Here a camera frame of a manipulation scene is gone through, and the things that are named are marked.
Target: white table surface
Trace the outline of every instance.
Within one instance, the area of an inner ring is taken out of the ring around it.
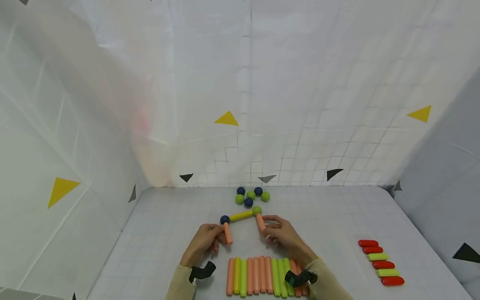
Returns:
[[[263,214],[288,219],[323,258],[356,300],[471,300],[427,241],[390,195],[378,187],[265,187],[271,200],[254,205]],[[158,188],[139,199],[89,300],[163,299],[173,270],[202,223],[245,211],[235,204],[236,188]],[[195,299],[231,299],[225,295],[230,257],[284,257],[267,246],[254,218],[231,224],[233,245],[207,257],[217,266],[200,281]],[[375,239],[405,279],[384,287],[357,241]],[[273,299],[273,295],[249,296]]]

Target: beige sleeve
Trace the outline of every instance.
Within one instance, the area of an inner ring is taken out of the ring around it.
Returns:
[[[322,259],[309,263],[305,269],[317,274],[318,280],[310,285],[310,291],[316,299],[322,300],[353,300],[352,296],[340,285],[335,275]]]
[[[166,300],[192,300],[196,285],[190,283],[188,278],[192,269],[178,265],[173,272]]]

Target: black triangle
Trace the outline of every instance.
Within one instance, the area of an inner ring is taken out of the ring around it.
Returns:
[[[343,171],[343,169],[334,169],[334,170],[327,171],[327,181],[329,181],[333,176],[335,176],[340,171]]]
[[[180,178],[182,178],[185,182],[188,182],[190,180],[190,178],[192,178],[193,176],[193,173],[192,174],[186,174],[186,175],[180,175]]]
[[[268,183],[270,180],[272,180],[276,175],[269,175],[269,176],[265,176],[265,177],[259,177],[258,179],[260,179],[263,183]]]
[[[128,203],[132,202],[133,200],[135,200],[137,198],[137,193],[136,193],[136,188],[137,188],[137,185],[135,184],[133,186],[133,191],[132,191],[132,195],[130,196],[130,200],[128,201]]]
[[[466,243],[463,243],[462,247],[458,249],[453,258],[480,264],[480,255]]]
[[[400,186],[400,180],[396,183],[395,188],[393,189],[394,191],[403,191],[402,187]]]

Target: yellow magnetic stick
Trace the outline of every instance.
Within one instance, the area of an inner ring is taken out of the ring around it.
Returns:
[[[400,276],[400,273],[396,269],[378,269],[377,276],[379,277]]]
[[[242,220],[251,216],[253,216],[253,210],[247,210],[246,212],[230,216],[230,223],[238,220]]]
[[[386,261],[388,259],[388,255],[384,252],[370,253],[370,254],[367,254],[367,258],[369,261]]]
[[[247,296],[247,260],[241,260],[240,297]]]
[[[278,260],[278,277],[280,279],[280,292],[282,295],[282,298],[287,298],[288,297],[288,291],[287,291],[287,282],[285,281],[285,268],[283,267],[283,259]]]
[[[235,276],[233,279],[233,293],[240,294],[240,258],[235,257]]]
[[[273,279],[273,294],[275,297],[280,297],[280,280],[278,278],[278,262],[276,258],[272,258],[272,279]]]
[[[285,275],[287,275],[287,273],[290,271],[290,259],[286,257],[283,259],[283,268],[284,268]],[[295,295],[295,290],[293,289],[293,286],[291,286],[290,283],[288,283],[287,281],[285,281],[285,283],[287,285],[288,295],[290,297],[293,297]]]

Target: wrist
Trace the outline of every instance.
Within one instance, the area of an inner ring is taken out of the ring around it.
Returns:
[[[195,265],[195,262],[193,261],[193,255],[185,252],[180,260],[180,265],[187,268],[192,268]]]
[[[306,267],[316,259],[318,259],[318,255],[307,244],[304,243],[300,246],[299,259],[297,261],[301,266]]]

